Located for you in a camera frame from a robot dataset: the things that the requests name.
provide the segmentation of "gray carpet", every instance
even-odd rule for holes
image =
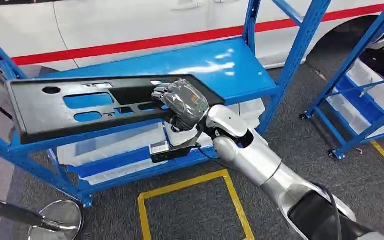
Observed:
[[[361,223],[384,234],[384,158],[367,144],[359,146],[362,154],[352,149],[345,161],[333,161],[327,152],[335,142],[324,128],[317,120],[298,118],[326,84],[315,70],[329,78],[349,50],[345,46],[333,50],[327,47],[329,44],[319,44],[307,63],[299,68],[264,137],[290,168],[308,180],[326,185],[354,210]],[[270,71],[274,77],[279,73],[278,69]],[[47,161],[44,155],[36,158]],[[93,195],[93,207],[85,211],[80,238],[141,239],[137,204],[140,193],[218,169],[221,167],[216,163],[207,162],[98,192]],[[290,239],[285,223],[268,199],[241,175],[232,171],[230,175],[256,239]],[[39,210],[61,198],[64,198],[61,193],[16,169],[7,200]],[[146,207],[155,239],[244,238],[226,186],[220,179],[149,199]],[[27,229],[18,223],[2,221],[0,239],[26,239]]]

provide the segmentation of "metal stand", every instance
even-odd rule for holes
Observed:
[[[378,139],[384,137],[384,133],[375,137],[370,137],[372,133],[378,130],[380,127],[384,126],[384,111],[379,110],[379,106],[375,103],[375,101],[368,96],[365,95],[365,89],[370,87],[374,87],[379,84],[384,84],[384,81],[375,82],[363,86],[352,86],[352,87],[341,87],[340,84],[348,81],[347,72],[351,69],[354,62],[359,58],[362,52],[366,49],[368,44],[375,39],[379,34],[384,33],[384,10],[380,14],[380,16],[376,19],[373,25],[367,30],[364,36],[361,38],[360,42],[342,64],[338,72],[334,75],[334,77],[329,81],[327,86],[319,93],[314,103],[305,111],[303,115],[301,115],[301,119],[311,119],[314,114],[318,115],[321,121],[326,124],[327,128],[332,132],[333,136],[339,141],[341,144],[340,148],[333,149],[329,152],[329,156],[336,158],[338,160],[343,160],[345,158],[345,153],[353,148],[357,144],[366,143],[370,140]],[[370,112],[379,111],[379,114],[375,117],[371,117],[373,121],[371,122],[371,126],[365,129],[361,133],[356,133],[347,123],[347,121],[343,118],[343,116],[336,111],[328,102],[327,99],[329,97],[342,94],[347,99],[352,97],[350,94],[356,95],[354,97],[355,100],[349,100],[353,106],[360,111],[362,115],[370,114]],[[366,102],[368,104],[363,105],[359,104],[361,97],[367,98]],[[334,125],[329,121],[324,112],[321,109],[322,104],[327,104],[328,107],[331,108],[332,112],[337,115],[340,122],[345,126],[345,128],[352,135],[350,140],[345,140],[342,135],[338,132],[338,130],[334,127]]]
[[[178,70],[190,70],[191,74],[194,74],[195,77],[203,81],[209,88],[224,98],[226,105],[233,105],[266,96],[270,97],[267,109],[260,117],[261,124],[256,129],[262,135],[273,118],[285,94],[286,88],[302,61],[331,0],[313,0],[305,13],[305,17],[301,16],[284,0],[273,0],[273,2],[291,18],[291,22],[299,27],[299,32],[277,81],[274,81],[270,77],[255,57],[255,25],[260,0],[249,0],[244,30],[240,37],[213,41],[176,51],[162,52],[159,54],[82,67],[65,72],[52,73],[43,78],[137,76],[143,75],[144,73],[147,75],[169,75],[176,74]],[[217,71],[193,71],[196,69],[196,66],[207,68],[209,63],[214,66],[226,67],[226,72],[222,69]],[[1,48],[0,69],[9,80],[26,78],[25,74],[23,74]],[[111,178],[98,184],[91,185],[89,182],[82,180],[90,176],[149,159],[150,150],[148,147],[144,147],[78,167],[68,167],[70,171],[76,173],[79,178],[82,178],[78,180],[78,185],[74,186],[69,181],[65,169],[59,164],[58,158],[52,149],[132,128],[155,124],[157,122],[161,121],[148,120],[29,144],[20,144],[19,138],[15,135],[10,145],[7,145],[0,139],[0,157],[78,200],[84,207],[90,207],[92,205],[92,193],[199,164],[208,161],[208,159],[199,151],[191,151],[187,157],[176,158],[164,164],[154,164],[149,168],[114,179]],[[43,150],[47,150],[52,165],[56,169],[56,174],[29,158],[29,153]],[[207,147],[202,150],[208,156],[216,156],[212,147]]]
[[[0,201],[0,217],[30,225],[29,240],[74,240],[83,226],[79,206],[70,200],[59,200],[39,214]]]

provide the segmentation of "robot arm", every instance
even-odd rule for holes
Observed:
[[[179,132],[194,125],[198,129],[194,138],[159,154],[156,160],[168,160],[183,150],[187,154],[196,148],[204,132],[212,138],[220,159],[268,196],[293,235],[311,240],[384,240],[381,234],[356,223],[353,211],[341,200],[283,164],[264,138],[239,115],[223,105],[209,107],[205,97],[187,81],[180,79],[157,87],[152,96],[174,112],[169,123]]]
[[[267,142],[229,108],[212,107],[206,116],[206,130],[225,163],[234,166],[274,203],[291,233],[302,239],[337,239],[335,211],[330,197],[282,163]],[[383,240],[379,233],[356,223],[356,216],[334,197],[340,212],[343,239]]]

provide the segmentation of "car door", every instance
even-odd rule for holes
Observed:
[[[68,49],[79,49],[205,31],[209,28],[208,1],[63,0],[55,2],[55,14]],[[134,52],[124,49],[76,62],[82,67],[167,48],[173,46]]]
[[[0,46],[10,57],[66,50],[53,2],[16,3],[0,5]],[[40,65],[60,71],[76,67],[73,60]]]
[[[242,26],[245,23],[248,0],[211,0],[211,29]],[[311,0],[289,0],[299,2],[297,11],[304,14]],[[263,65],[284,62],[281,53],[292,46],[298,28],[280,28],[276,21],[288,18],[272,1],[262,0],[255,28],[255,55]]]
[[[245,22],[248,0],[211,0],[210,28],[220,29],[241,26]],[[304,16],[311,0],[286,0],[294,9]],[[384,4],[384,0],[333,0],[327,10],[335,13],[335,19],[320,24],[306,54],[328,32],[337,26],[368,13],[366,6]],[[284,14],[271,0],[260,3],[255,27],[255,54],[266,68],[282,67],[292,48],[299,27],[286,26]]]

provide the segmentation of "panel cutout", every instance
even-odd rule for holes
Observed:
[[[162,108],[163,104],[160,102],[148,102],[145,104],[140,104],[137,108],[143,112],[152,112],[154,109]]]
[[[83,112],[74,115],[74,119],[80,123],[95,121],[100,118],[102,118],[102,115],[97,111]]]
[[[132,109],[128,106],[115,108],[114,112],[115,112],[116,116],[123,116],[123,117],[131,116],[131,115],[135,114],[132,111]]]
[[[106,92],[64,96],[64,103],[70,109],[83,109],[111,105],[113,98]]]

